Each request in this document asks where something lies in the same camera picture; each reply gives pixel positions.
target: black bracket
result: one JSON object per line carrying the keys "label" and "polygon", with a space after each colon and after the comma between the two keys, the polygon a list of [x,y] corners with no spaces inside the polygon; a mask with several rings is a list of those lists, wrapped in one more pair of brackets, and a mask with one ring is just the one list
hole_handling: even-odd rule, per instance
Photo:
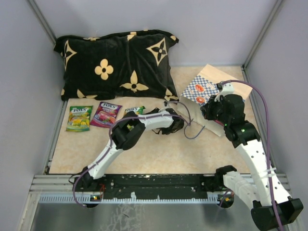
{"label": "black bracket", "polygon": [[[172,108],[167,108],[167,112],[169,112],[171,115],[178,115]],[[152,111],[146,113],[146,115],[158,113],[159,108],[155,108]],[[170,133],[175,133],[178,130],[181,130],[184,127],[184,120],[178,117],[172,117],[173,123],[168,128],[158,128],[158,132],[155,132],[156,134],[162,134],[162,135],[169,135]]]}
{"label": "black bracket", "polygon": [[227,165],[224,167],[220,167],[216,169],[216,173],[215,173],[215,182],[216,185],[219,185],[220,187],[225,187],[225,185],[223,184],[223,175],[226,175],[228,172],[236,172],[237,169],[235,167],[233,167],[232,165]]}
{"label": "black bracket", "polygon": [[145,125],[133,112],[128,112],[125,117],[136,117],[136,119],[124,120],[112,128],[111,138],[117,149],[128,150],[135,146],[145,130]]}
{"label": "black bracket", "polygon": [[[251,210],[251,216],[259,230],[268,231],[278,228],[273,206],[262,206],[259,201],[253,201],[253,205],[254,208]],[[300,199],[291,198],[289,198],[289,201],[277,204],[276,206],[282,225],[293,223],[304,208]]]}
{"label": "black bracket", "polygon": [[248,141],[260,140],[260,135],[252,123],[245,120],[244,102],[240,95],[229,94],[215,101],[212,95],[208,102],[200,107],[202,115],[207,120],[217,120],[224,125],[226,137],[234,148]]}

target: pink candy package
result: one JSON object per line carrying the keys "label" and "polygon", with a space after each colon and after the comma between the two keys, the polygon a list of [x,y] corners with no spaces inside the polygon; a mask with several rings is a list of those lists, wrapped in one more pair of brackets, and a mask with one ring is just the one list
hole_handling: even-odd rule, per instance
{"label": "pink candy package", "polygon": [[116,116],[121,107],[121,105],[100,102],[90,124],[102,128],[110,128],[115,123]]}

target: black wire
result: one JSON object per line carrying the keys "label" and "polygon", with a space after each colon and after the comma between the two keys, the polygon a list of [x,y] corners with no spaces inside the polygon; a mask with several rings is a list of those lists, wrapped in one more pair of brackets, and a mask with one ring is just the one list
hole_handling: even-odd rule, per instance
{"label": "black wire", "polygon": [[68,179],[68,182],[70,182],[71,184],[74,184],[74,182],[71,182],[70,179],[71,179],[72,177],[77,176],[77,175],[80,175],[80,174],[81,174],[81,172],[76,173],[76,174],[73,174],[73,175]]}
{"label": "black wire", "polygon": [[152,129],[152,131],[153,131],[155,134],[160,135],[160,131],[161,131],[161,130],[159,130],[158,132],[156,132],[156,131],[154,131],[154,130]]}

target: blue checkered pattern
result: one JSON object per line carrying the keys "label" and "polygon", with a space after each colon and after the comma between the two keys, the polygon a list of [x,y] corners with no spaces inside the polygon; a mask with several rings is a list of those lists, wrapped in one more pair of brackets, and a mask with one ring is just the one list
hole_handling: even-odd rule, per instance
{"label": "blue checkered pattern", "polygon": [[[204,88],[203,92],[200,92],[196,89],[195,85],[201,85]],[[211,95],[216,95],[219,93],[219,90],[217,89],[217,86],[215,83],[212,83],[208,81],[207,79],[196,76],[192,82],[187,86],[187,88],[183,91],[181,96],[186,97],[187,99],[190,99],[191,101],[194,101],[195,103],[199,104],[200,106],[204,103],[207,103],[208,99]],[[196,98],[200,96],[204,98],[204,103],[199,103]]]}

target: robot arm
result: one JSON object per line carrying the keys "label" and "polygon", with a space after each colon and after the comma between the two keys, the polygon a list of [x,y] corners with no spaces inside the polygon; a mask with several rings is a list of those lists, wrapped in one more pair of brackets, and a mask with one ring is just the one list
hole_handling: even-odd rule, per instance
{"label": "robot arm", "polygon": [[217,120],[224,124],[226,137],[246,162],[256,188],[236,172],[235,168],[217,169],[223,185],[235,192],[251,210],[252,218],[260,230],[278,227],[274,214],[269,177],[272,178],[276,207],[282,225],[292,223],[303,209],[300,199],[293,199],[282,186],[274,172],[267,168],[267,160],[260,136],[255,126],[245,120],[244,102],[240,95],[233,94],[232,84],[218,84],[220,93],[211,96],[208,103],[201,106],[205,119]]}
{"label": "robot arm", "polygon": [[127,113],[123,119],[112,128],[111,139],[99,156],[82,172],[87,173],[82,177],[83,185],[88,188],[92,182],[101,178],[109,165],[124,151],[132,148],[144,131],[159,129],[164,135],[174,133],[184,126],[184,121],[172,109],[167,108],[159,112],[156,108],[146,115]]}
{"label": "robot arm", "polygon": [[[221,89],[218,96],[211,96],[208,103],[200,109],[205,119],[224,124],[226,137],[249,167],[256,187],[242,178],[232,166],[216,170],[219,183],[233,190],[251,210],[256,226],[261,231],[267,231],[278,227],[270,196],[269,177],[272,177],[280,220],[283,225],[292,223],[303,209],[303,204],[300,199],[293,199],[285,190],[272,166],[268,170],[260,136],[255,126],[245,120],[242,97],[233,94],[231,84],[224,87],[218,84],[218,88]],[[184,126],[182,118],[178,118],[171,108],[161,112],[158,109],[153,110],[147,115],[130,112],[125,117],[132,118],[120,121],[112,128],[111,141],[96,160],[83,169],[81,179],[86,188],[104,175],[119,154],[132,148],[144,131],[159,128],[162,134],[169,134]]]}

